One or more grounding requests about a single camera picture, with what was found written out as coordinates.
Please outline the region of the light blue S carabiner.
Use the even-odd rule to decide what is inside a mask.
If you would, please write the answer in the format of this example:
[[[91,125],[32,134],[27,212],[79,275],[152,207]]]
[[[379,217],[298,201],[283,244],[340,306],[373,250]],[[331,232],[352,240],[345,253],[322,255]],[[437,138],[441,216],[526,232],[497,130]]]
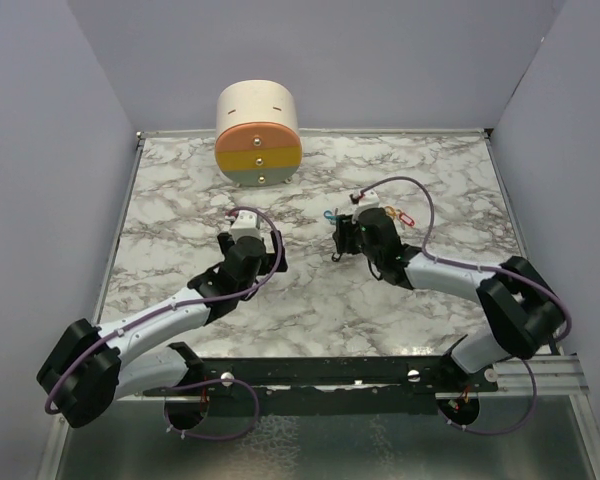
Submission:
[[[336,215],[330,210],[325,210],[323,212],[323,217],[332,225],[336,223]]]

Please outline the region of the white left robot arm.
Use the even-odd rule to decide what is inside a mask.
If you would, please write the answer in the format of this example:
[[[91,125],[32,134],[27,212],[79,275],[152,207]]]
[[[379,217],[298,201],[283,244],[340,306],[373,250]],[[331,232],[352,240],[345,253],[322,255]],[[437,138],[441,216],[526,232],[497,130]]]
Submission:
[[[230,240],[224,259],[185,287],[135,315],[107,326],[79,319],[66,327],[37,373],[47,394],[44,411],[74,428],[98,418],[113,403],[121,374],[157,345],[233,312],[273,274],[287,270],[284,243],[271,232],[274,251],[253,236]]]

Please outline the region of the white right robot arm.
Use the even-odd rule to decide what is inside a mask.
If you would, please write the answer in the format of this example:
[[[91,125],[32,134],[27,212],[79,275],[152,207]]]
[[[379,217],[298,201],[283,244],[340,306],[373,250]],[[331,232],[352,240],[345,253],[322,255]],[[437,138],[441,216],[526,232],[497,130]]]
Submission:
[[[476,372],[514,357],[528,360],[567,324],[558,299],[534,267],[512,256],[495,265],[467,265],[428,257],[420,247],[401,241],[393,220],[381,208],[357,216],[335,217],[337,262],[342,255],[363,255],[379,281],[407,290],[431,290],[479,305],[487,320],[445,353],[441,383],[461,391]]]

